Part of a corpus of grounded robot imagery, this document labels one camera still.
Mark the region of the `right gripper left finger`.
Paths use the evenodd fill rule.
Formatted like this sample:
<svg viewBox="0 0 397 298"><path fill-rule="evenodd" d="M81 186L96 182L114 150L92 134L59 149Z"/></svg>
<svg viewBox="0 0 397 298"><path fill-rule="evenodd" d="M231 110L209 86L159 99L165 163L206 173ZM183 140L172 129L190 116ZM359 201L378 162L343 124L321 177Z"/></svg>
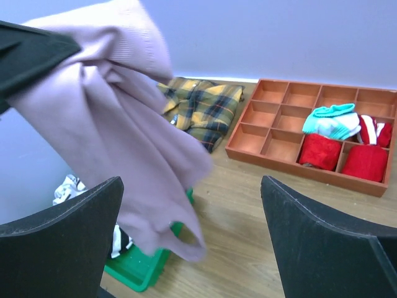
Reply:
<svg viewBox="0 0 397 298"><path fill-rule="evenodd" d="M124 186L85 193L1 225L1 297L111 297L101 288Z"/></svg>

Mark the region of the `mauve tank top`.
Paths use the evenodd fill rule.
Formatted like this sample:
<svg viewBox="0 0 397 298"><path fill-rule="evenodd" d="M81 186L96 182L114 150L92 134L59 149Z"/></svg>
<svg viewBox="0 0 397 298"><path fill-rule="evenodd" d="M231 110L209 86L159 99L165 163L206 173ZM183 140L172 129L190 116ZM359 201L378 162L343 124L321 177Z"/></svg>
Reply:
<svg viewBox="0 0 397 298"><path fill-rule="evenodd" d="M194 137L163 118L156 83L172 79L166 43L139 1L107 1L32 19L72 37L81 51L9 103L87 187L124 184L118 224L145 254L166 248L197 262L206 254L185 192L212 168Z"/></svg>

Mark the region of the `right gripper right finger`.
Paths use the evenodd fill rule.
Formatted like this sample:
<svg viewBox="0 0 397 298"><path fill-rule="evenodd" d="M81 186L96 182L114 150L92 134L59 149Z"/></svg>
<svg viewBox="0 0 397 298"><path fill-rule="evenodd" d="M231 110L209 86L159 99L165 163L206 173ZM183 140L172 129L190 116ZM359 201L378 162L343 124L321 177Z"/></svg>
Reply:
<svg viewBox="0 0 397 298"><path fill-rule="evenodd" d="M285 297L396 297L396 229L311 199L271 176L261 198Z"/></svg>

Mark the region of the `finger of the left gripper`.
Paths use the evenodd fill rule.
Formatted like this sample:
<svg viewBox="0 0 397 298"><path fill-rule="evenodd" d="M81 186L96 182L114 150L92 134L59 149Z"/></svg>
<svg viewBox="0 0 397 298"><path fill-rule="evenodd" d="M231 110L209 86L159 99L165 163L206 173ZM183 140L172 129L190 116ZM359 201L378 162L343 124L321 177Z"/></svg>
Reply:
<svg viewBox="0 0 397 298"><path fill-rule="evenodd" d="M7 100L45 77L65 59L80 52L70 36L1 22L1 113Z"/></svg>

